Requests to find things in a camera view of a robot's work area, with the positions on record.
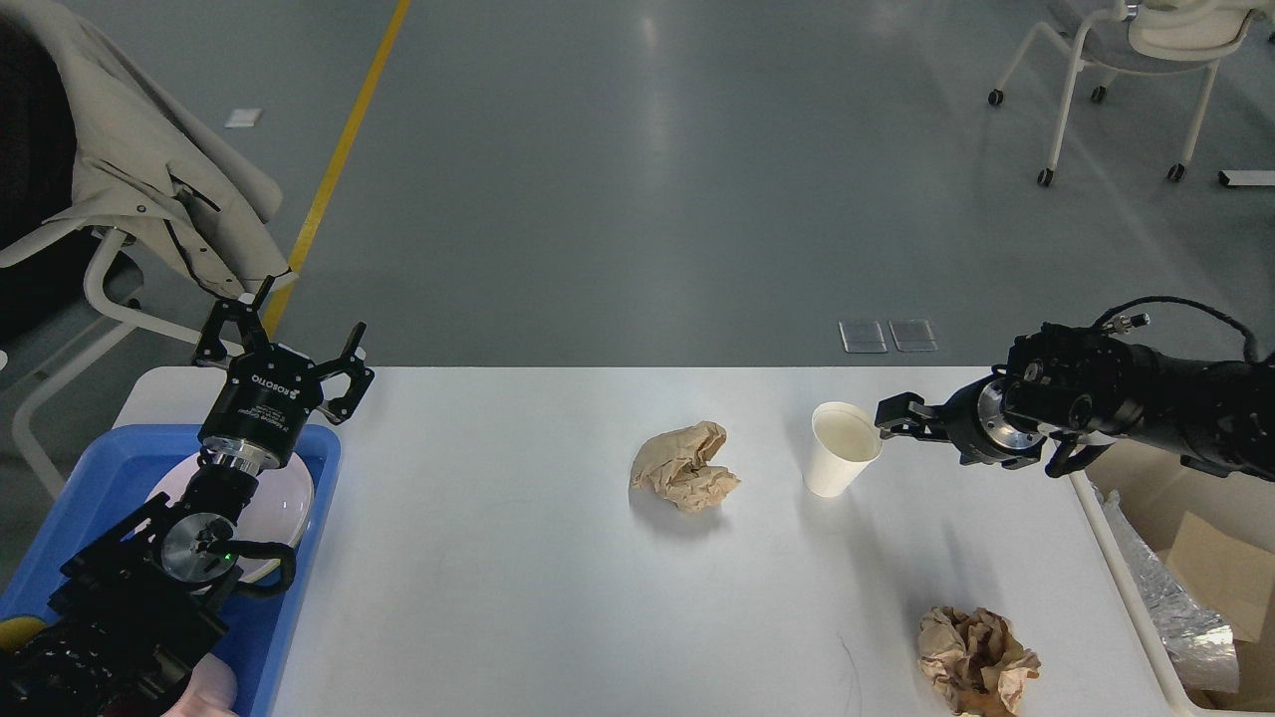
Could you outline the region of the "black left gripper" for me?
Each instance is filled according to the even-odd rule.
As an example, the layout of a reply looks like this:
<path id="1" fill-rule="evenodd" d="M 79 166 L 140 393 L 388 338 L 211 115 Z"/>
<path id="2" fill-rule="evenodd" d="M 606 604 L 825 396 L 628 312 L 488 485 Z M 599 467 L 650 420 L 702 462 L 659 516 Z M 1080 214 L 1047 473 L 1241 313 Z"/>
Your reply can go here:
<path id="1" fill-rule="evenodd" d="M 315 364 L 303 353 L 272 344 L 260 310 L 275 283 L 265 277 L 247 300 L 217 300 L 199 333 L 191 364 L 228 367 L 210 415 L 198 432 L 207 453 L 240 455 L 263 469 L 288 464 L 309 415 L 317 410 L 332 425 L 354 416 L 375 373 L 360 353 L 368 324 L 356 322 L 337 358 Z M 222 333 L 232 324 L 238 353 L 231 353 Z M 347 380 L 339 395 L 324 395 L 324 381 Z"/>

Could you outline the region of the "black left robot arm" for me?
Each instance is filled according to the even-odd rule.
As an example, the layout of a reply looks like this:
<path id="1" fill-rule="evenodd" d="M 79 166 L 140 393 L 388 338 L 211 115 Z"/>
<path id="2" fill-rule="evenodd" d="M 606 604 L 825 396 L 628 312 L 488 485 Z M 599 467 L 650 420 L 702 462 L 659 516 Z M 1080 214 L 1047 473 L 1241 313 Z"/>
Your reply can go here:
<path id="1" fill-rule="evenodd" d="M 226 381 L 198 432 L 193 478 L 64 563 L 55 620 L 3 653 L 5 716 L 158 716 L 227 634 L 227 600 L 275 598 L 293 584 L 296 550 L 246 540 L 240 518 L 310 416 L 346 422 L 375 376 L 360 356 L 363 322 L 329 361 L 274 344 L 260 318 L 269 291 L 210 309 L 193 361 L 222 367 Z"/>

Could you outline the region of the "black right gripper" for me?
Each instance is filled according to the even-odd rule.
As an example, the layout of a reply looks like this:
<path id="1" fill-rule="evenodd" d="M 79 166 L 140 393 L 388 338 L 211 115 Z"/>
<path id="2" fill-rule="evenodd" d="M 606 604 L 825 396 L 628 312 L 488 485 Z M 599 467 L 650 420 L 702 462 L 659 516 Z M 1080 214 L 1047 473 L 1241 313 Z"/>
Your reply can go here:
<path id="1" fill-rule="evenodd" d="M 1016 427 L 1003 412 L 1005 381 L 988 376 L 963 387 L 943 404 L 924 404 L 915 393 L 887 395 L 876 407 L 881 439 L 951 443 L 961 466 L 1020 469 L 1040 461 L 1044 436 Z"/>

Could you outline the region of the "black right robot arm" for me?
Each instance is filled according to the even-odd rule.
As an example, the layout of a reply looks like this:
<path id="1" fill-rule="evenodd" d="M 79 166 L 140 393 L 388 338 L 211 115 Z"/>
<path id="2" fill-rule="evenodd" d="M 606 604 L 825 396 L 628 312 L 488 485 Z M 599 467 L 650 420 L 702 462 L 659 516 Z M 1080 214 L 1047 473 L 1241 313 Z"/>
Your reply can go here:
<path id="1" fill-rule="evenodd" d="M 1170 358 L 1128 332 L 1148 327 L 1153 297 L 1107 309 L 1088 327 L 1044 323 L 1019 336 L 988 376 L 942 404 L 915 393 L 876 408 L 880 436 L 955 447 L 964 466 L 1048 476 L 1088 468 L 1119 440 L 1174 454 L 1184 467 L 1225 477 L 1274 476 L 1274 367 L 1244 324 L 1198 301 L 1190 307 L 1237 330 L 1241 358 Z"/>

